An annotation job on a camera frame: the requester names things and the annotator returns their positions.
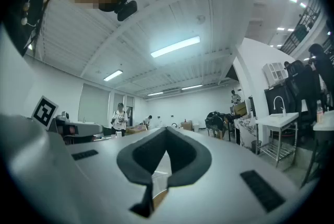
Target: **white cabinet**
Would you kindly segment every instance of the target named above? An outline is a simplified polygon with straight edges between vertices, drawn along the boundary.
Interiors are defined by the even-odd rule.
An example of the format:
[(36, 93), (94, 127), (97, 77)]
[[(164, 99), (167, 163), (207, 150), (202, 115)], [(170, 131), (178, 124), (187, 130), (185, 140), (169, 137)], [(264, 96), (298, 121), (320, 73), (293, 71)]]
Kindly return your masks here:
[(282, 63), (267, 63), (263, 66), (263, 71), (267, 77), (269, 88), (288, 77)]

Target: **white cloth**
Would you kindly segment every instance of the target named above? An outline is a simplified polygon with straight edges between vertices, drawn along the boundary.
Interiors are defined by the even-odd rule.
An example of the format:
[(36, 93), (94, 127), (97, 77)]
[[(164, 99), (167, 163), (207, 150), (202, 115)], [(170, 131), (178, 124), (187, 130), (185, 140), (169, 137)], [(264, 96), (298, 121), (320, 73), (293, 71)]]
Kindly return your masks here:
[(146, 117), (145, 119), (144, 119), (144, 121), (145, 121), (145, 124), (149, 124), (150, 123), (150, 119), (148, 118), (148, 117)]
[(113, 114), (113, 118), (115, 119), (115, 122), (113, 124), (114, 129), (126, 129), (126, 121), (128, 120), (128, 118), (125, 111), (123, 111), (122, 113), (120, 113), (119, 110), (115, 111)]
[(241, 98), (238, 94), (234, 94), (232, 95), (232, 100), (233, 100), (233, 103), (239, 103)]

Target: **trash can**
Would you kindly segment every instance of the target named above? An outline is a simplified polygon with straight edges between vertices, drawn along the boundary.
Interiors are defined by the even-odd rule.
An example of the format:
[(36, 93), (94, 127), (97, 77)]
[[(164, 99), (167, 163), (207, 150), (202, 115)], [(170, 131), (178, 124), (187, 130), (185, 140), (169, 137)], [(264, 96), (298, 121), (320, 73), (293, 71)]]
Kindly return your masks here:
[(195, 132), (199, 131), (199, 124), (193, 124), (193, 127)]
[[(252, 152), (253, 153), (256, 153), (256, 142), (257, 142), (256, 140), (252, 141)], [(261, 143), (262, 143), (262, 141), (259, 140), (258, 144), (257, 144), (257, 147), (260, 147)]]

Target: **fluorescent ceiling light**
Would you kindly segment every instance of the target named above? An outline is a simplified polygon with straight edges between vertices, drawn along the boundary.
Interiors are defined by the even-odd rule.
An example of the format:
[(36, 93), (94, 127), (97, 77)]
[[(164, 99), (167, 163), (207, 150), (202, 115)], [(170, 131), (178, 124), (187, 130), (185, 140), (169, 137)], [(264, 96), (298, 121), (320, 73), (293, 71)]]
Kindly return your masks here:
[(198, 87), (201, 87), (203, 85), (197, 85), (197, 86), (192, 86), (192, 87), (187, 87), (187, 88), (182, 88), (182, 90), (186, 90), (186, 89), (189, 89), (189, 88), (198, 88)]
[(154, 52), (151, 53), (151, 55), (152, 55), (153, 58), (156, 58), (156, 57), (159, 57), (163, 54), (166, 54), (166, 53), (169, 53), (169, 52), (172, 52), (172, 51), (175, 51), (175, 50), (179, 50), (181, 48), (184, 48), (184, 47), (190, 46), (190, 45), (194, 45), (194, 44), (197, 44), (199, 42), (200, 42), (199, 37), (186, 39), (186, 40), (183, 40), (183, 41), (178, 42), (176, 44), (167, 46), (167, 47), (165, 47), (163, 49), (160, 49), (158, 51), (154, 51)]
[(159, 95), (159, 94), (163, 94), (163, 92), (157, 92), (157, 93), (147, 94), (147, 96), (154, 96), (154, 95)]
[(110, 79), (113, 79), (116, 76), (119, 76), (121, 73), (123, 73), (122, 70), (117, 70), (116, 72), (114, 72), (113, 74), (111, 74), (110, 76), (107, 76), (104, 81), (109, 81)]

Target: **woman in white shirt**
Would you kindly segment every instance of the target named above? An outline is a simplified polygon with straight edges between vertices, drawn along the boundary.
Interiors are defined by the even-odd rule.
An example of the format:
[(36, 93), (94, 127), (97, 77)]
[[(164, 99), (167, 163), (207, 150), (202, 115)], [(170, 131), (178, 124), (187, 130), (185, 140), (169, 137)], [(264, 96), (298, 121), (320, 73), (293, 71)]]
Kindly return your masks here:
[(117, 106), (117, 111), (114, 112), (111, 119), (111, 134), (116, 134), (117, 131), (122, 132), (122, 137), (125, 135), (126, 122), (128, 121), (127, 113), (123, 111), (124, 105), (120, 102)]

